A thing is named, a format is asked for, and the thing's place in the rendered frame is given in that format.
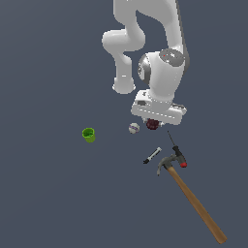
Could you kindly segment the green plastic cup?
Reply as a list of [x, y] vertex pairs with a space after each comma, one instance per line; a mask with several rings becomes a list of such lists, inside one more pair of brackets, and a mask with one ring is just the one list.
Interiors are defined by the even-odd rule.
[[82, 136], [88, 143], [91, 143], [95, 140], [95, 130], [93, 128], [85, 128], [82, 131]]

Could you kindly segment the black and white marker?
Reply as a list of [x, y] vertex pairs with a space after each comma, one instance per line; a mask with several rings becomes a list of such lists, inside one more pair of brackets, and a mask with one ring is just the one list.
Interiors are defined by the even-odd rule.
[[162, 151], [162, 148], [161, 147], [157, 147], [156, 150], [143, 161], [143, 163], [144, 164], [148, 164], [151, 161], [151, 159], [154, 156], [156, 156], [160, 151]]

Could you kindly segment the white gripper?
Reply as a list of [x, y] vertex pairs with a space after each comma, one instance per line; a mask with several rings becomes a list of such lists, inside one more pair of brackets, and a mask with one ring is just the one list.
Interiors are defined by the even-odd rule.
[[178, 125], [186, 112], [183, 105], [174, 104], [172, 99], [161, 102], [152, 98], [148, 89], [138, 92], [131, 108], [131, 113], [140, 116], [144, 122], [154, 119], [162, 125]]

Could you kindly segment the dark red plum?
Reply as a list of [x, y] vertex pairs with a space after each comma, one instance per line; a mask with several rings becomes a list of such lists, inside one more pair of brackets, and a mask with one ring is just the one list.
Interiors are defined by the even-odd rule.
[[146, 127], [149, 130], [156, 130], [159, 127], [159, 121], [154, 119], [148, 119], [146, 123]]

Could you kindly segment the wooden handled claw hammer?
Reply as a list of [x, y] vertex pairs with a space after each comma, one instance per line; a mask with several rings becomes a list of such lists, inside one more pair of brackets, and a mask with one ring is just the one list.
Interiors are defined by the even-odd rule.
[[161, 167], [164, 167], [172, 178], [175, 180], [189, 203], [194, 207], [197, 213], [200, 215], [201, 219], [204, 221], [210, 232], [213, 234], [214, 238], [219, 244], [222, 244], [227, 241], [227, 237], [222, 232], [222, 230], [218, 227], [218, 225], [211, 218], [209, 213], [203, 207], [201, 202], [197, 199], [197, 197], [192, 193], [192, 191], [188, 188], [188, 186], [184, 183], [181, 177], [176, 172], [175, 168], [172, 166], [171, 162], [177, 160], [181, 168], [186, 168], [187, 163], [183, 156], [177, 157], [175, 154], [170, 155], [169, 157], [163, 158], [157, 170], [157, 175], [160, 175]]

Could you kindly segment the black red handled screwdriver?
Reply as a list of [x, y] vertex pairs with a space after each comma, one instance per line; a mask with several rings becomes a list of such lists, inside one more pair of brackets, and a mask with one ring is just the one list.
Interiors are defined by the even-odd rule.
[[183, 154], [181, 153], [181, 151], [179, 150], [178, 146], [174, 143], [173, 144], [173, 148], [172, 148], [175, 152], [176, 155], [176, 159], [180, 165], [181, 168], [186, 168], [187, 167], [187, 163], [186, 163], [186, 159], [183, 156]]

